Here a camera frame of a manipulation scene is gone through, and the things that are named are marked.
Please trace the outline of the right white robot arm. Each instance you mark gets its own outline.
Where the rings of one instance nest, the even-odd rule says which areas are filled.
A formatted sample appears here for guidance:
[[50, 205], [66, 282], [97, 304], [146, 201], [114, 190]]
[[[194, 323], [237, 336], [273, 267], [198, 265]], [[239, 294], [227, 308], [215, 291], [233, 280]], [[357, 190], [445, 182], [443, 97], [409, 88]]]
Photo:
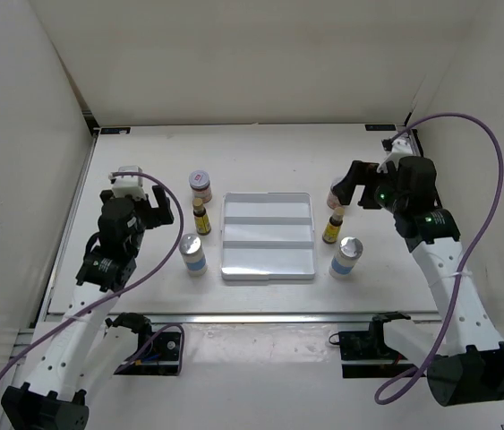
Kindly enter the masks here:
[[400, 391], [375, 400], [398, 400], [421, 377], [443, 407], [504, 400], [504, 339], [492, 324], [466, 270], [470, 250], [460, 242], [452, 214], [437, 203], [436, 168], [430, 159], [404, 156], [384, 165], [356, 160], [335, 186], [339, 201], [350, 204], [363, 187], [359, 206], [392, 214], [398, 234], [427, 281], [442, 319], [433, 338], [408, 315], [373, 316], [367, 347], [380, 358], [393, 352], [413, 364]]

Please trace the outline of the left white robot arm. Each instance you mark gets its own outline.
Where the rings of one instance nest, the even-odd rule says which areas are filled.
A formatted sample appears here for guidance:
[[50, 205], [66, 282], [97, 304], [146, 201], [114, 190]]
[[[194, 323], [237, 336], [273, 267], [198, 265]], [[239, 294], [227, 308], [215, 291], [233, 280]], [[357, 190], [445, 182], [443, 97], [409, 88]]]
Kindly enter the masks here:
[[113, 373], [142, 360], [161, 330], [141, 314], [109, 318], [117, 300], [132, 289], [129, 279], [146, 231], [171, 225], [180, 204], [162, 184], [152, 207], [142, 185], [113, 185], [101, 193], [98, 230], [85, 246], [73, 298], [63, 320], [30, 344], [45, 343], [38, 364], [18, 387], [8, 386], [1, 406], [14, 429], [83, 429], [89, 403]]

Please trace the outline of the yellow-label sauce bottle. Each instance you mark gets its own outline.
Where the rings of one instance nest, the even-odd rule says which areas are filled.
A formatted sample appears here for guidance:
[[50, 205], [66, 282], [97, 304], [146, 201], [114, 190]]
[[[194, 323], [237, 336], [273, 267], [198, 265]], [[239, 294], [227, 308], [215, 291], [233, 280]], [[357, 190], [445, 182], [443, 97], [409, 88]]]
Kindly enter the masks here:
[[329, 217], [329, 221], [323, 231], [322, 240], [327, 244], [337, 242], [341, 226], [343, 224], [345, 209], [341, 206], [336, 207]]
[[192, 213], [194, 217], [195, 227], [197, 233], [201, 236], [206, 236], [211, 232], [211, 225], [209, 217], [201, 198], [194, 198], [192, 200]]

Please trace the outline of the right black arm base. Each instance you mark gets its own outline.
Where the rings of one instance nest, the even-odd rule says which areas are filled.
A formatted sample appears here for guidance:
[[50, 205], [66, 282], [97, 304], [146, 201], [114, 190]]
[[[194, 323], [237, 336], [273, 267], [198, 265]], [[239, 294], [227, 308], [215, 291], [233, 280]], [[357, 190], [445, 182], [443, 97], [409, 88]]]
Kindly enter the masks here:
[[339, 347], [344, 379], [391, 379], [400, 374], [410, 378], [415, 365], [428, 355], [434, 338], [408, 314], [375, 314], [362, 331], [343, 330], [329, 343]]

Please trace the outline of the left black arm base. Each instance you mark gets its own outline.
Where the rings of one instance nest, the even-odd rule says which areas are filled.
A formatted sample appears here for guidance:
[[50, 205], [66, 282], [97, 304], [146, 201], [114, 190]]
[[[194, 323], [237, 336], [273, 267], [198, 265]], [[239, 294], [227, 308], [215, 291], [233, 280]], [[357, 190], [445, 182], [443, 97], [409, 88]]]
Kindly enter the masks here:
[[115, 375], [179, 376], [183, 369], [185, 330], [180, 323], [159, 329], [141, 314], [122, 313], [106, 318], [106, 326], [125, 328], [137, 337], [136, 351], [115, 370]]

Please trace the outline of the white-lid spice jar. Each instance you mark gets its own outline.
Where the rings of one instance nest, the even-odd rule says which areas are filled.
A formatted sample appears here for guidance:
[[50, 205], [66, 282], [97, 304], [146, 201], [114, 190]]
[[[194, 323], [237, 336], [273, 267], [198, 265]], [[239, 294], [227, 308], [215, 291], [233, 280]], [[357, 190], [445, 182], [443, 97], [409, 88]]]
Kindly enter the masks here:
[[338, 199], [337, 194], [334, 191], [334, 188], [336, 185], [338, 185], [342, 181], [343, 177], [338, 176], [333, 179], [330, 185], [328, 197], [327, 197], [327, 205], [332, 209], [335, 210], [337, 207], [341, 207], [341, 202]]
[[212, 199], [212, 190], [209, 174], [204, 170], [194, 170], [189, 175], [189, 186], [192, 196], [201, 199], [204, 203]]

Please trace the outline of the blue-label shaker bottle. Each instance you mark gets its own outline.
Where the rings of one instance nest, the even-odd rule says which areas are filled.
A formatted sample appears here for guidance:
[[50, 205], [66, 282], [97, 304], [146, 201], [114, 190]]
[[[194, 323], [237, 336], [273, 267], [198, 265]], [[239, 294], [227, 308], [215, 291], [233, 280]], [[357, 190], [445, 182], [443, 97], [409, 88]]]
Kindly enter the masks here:
[[352, 236], [342, 238], [331, 260], [329, 274], [336, 279], [348, 276], [362, 254], [363, 243], [358, 238]]
[[198, 277], [207, 271], [207, 260], [203, 251], [201, 238], [198, 235], [183, 235], [178, 249], [190, 276]]

